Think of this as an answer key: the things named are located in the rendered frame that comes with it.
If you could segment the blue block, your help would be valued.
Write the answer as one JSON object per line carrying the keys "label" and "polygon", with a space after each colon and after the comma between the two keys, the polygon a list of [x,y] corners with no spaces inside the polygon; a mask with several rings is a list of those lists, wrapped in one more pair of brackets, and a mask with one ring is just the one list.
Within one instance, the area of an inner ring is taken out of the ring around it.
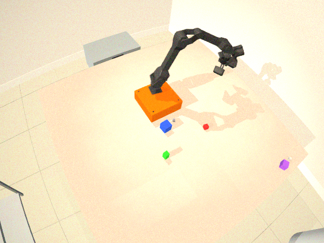
{"label": "blue block", "polygon": [[163,121],[162,123],[160,123],[160,129],[166,133],[168,131],[170,131],[172,128],[172,124],[168,121],[168,120],[165,120]]}

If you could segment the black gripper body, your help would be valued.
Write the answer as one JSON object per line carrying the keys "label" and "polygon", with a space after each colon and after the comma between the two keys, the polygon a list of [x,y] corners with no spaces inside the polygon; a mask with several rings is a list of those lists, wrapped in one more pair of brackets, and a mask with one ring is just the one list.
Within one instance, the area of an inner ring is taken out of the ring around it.
{"label": "black gripper body", "polygon": [[218,75],[220,75],[220,76],[222,76],[224,74],[224,71],[225,71],[225,69],[223,69],[224,68],[224,65],[226,63],[228,63],[229,60],[228,61],[224,61],[221,58],[219,58],[218,59],[218,62],[220,62],[221,65],[220,65],[220,67],[219,66],[215,66],[213,72],[216,73],[216,74],[218,74]]}

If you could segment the purple block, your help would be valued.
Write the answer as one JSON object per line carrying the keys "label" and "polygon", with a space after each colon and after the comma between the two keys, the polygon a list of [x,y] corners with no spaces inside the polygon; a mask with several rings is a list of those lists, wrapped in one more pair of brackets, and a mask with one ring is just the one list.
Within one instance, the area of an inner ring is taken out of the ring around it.
{"label": "purple block", "polygon": [[286,170],[289,167],[289,161],[287,160],[282,160],[279,164],[279,168],[281,168],[282,170]]}

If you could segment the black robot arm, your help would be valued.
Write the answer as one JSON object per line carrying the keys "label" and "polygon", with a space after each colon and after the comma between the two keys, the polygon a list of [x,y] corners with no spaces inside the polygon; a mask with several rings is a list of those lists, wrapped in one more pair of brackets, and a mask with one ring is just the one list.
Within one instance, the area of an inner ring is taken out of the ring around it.
{"label": "black robot arm", "polygon": [[[187,35],[193,35],[188,38]],[[207,33],[200,28],[194,29],[183,29],[181,31],[175,32],[173,36],[172,47],[167,53],[161,66],[157,67],[152,74],[150,74],[150,86],[148,86],[150,93],[157,94],[163,92],[161,90],[162,85],[169,79],[170,73],[169,69],[178,53],[186,48],[189,44],[193,44],[196,40],[201,39],[207,41],[213,45],[216,45],[221,52],[218,52],[219,58],[224,61],[228,61],[225,66],[235,68],[237,66],[238,60],[237,57],[244,55],[243,46],[237,45],[232,46],[227,38],[216,37],[210,33]]]}

